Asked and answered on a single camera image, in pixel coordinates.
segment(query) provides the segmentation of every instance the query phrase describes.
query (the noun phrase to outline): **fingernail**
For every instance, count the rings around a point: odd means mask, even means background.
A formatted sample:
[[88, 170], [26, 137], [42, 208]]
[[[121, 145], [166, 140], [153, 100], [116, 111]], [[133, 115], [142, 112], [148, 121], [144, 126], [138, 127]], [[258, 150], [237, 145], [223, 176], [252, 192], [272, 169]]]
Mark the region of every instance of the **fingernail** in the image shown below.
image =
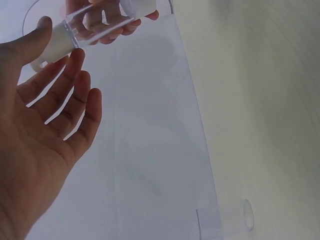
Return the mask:
[[43, 16], [42, 18], [40, 18], [38, 24], [37, 24], [37, 29], [45, 29], [47, 27], [49, 27], [51, 24], [51, 19], [48, 16]]
[[120, 35], [110, 35], [110, 40], [116, 40]]
[[128, 26], [129, 31], [135, 31], [138, 28], [138, 26]]

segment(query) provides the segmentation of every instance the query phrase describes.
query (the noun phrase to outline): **palm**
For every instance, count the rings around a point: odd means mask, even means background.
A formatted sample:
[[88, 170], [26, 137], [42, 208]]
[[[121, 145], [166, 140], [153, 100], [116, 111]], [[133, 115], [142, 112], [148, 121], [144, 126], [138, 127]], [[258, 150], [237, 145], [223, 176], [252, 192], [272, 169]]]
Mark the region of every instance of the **palm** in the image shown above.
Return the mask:
[[[90, 76], [81, 71], [84, 57], [84, 52], [76, 49], [48, 93], [31, 107], [26, 105], [55, 78], [67, 59], [47, 66], [18, 86], [13, 114], [8, 114], [11, 117], [5, 121], [0, 118], [0, 130], [5, 130], [4, 144], [8, 146], [3, 148], [8, 157], [0, 162], [0, 176], [11, 179], [3, 186], [10, 198], [19, 199], [15, 206], [19, 207], [26, 223], [34, 223], [52, 204], [98, 130], [101, 93], [90, 90]], [[61, 108], [73, 87], [73, 94], [60, 115], [45, 124]], [[78, 131], [65, 140], [84, 110]]]

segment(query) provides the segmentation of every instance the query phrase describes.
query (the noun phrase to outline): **fingers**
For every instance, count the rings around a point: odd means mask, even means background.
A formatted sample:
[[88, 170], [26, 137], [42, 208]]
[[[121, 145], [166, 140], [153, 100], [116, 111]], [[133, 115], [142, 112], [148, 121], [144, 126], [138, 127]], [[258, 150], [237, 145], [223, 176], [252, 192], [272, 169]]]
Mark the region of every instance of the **fingers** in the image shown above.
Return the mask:
[[123, 31], [122, 28], [118, 28], [107, 36], [100, 38], [99, 42], [102, 44], [111, 44], [123, 33]]
[[64, 71], [47, 94], [31, 106], [32, 109], [38, 112], [44, 122], [57, 112], [64, 103], [75, 84], [75, 78], [82, 68], [84, 59], [85, 52], [79, 48], [75, 49], [71, 53]]
[[[146, 18], [155, 21], [159, 18], [159, 12], [155, 11], [155, 12], [149, 14], [148, 16], [146, 16]], [[129, 23], [128, 25], [124, 26], [122, 35], [129, 36], [129, 35], [133, 34], [137, 30], [137, 28], [141, 25], [141, 23], [142, 23], [142, 21], [140, 19], [138, 19], [138, 20], [133, 21], [133, 22]]]
[[159, 18], [159, 12], [158, 10], [156, 10], [155, 12], [149, 14], [148, 16], [146, 16], [146, 18], [156, 21]]
[[75, 79], [72, 96], [59, 116], [48, 124], [57, 137], [64, 139], [76, 127], [85, 110], [90, 85], [89, 73], [79, 72]]
[[100, 90], [92, 89], [89, 92], [84, 118], [79, 129], [74, 133], [66, 143], [74, 152], [75, 161], [83, 156], [83, 154], [91, 147], [97, 134], [102, 119], [102, 95]]
[[31, 103], [43, 92], [43, 90], [61, 72], [67, 63], [67, 60], [68, 57], [66, 56], [56, 63], [48, 64], [43, 70], [17, 87], [17, 94], [25, 105]]
[[129, 36], [133, 34], [137, 30], [137, 28], [141, 25], [141, 23], [142, 23], [141, 20], [138, 19], [124, 26], [122, 35]]

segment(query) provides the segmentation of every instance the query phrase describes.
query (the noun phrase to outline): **white end cap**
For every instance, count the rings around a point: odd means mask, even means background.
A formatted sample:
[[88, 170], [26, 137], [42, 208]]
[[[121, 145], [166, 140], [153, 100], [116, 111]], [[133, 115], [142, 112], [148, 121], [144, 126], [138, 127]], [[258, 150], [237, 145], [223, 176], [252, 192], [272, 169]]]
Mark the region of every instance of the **white end cap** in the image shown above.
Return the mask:
[[41, 56], [31, 62], [30, 66], [35, 72], [40, 72], [43, 63], [55, 63], [71, 53], [73, 49], [75, 49], [75, 45], [72, 41], [72, 35], [68, 32], [65, 23], [61, 22], [53, 28], [51, 39]]
[[135, 20], [154, 13], [157, 10], [157, 0], [120, 0], [124, 12]]

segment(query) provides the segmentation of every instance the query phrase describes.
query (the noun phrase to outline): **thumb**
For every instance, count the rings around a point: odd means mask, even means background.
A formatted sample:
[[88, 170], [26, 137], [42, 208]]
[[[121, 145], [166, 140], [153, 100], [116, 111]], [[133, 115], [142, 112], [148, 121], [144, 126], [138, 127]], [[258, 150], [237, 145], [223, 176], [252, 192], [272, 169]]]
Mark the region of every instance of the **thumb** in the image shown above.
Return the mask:
[[48, 45], [52, 21], [42, 17], [36, 30], [17, 40], [0, 44], [0, 109], [13, 110], [22, 67], [38, 58]]
[[15, 60], [24, 66], [37, 59], [44, 52], [51, 34], [52, 21], [49, 17], [44, 16], [39, 20], [34, 31], [5, 45], [16, 53]]

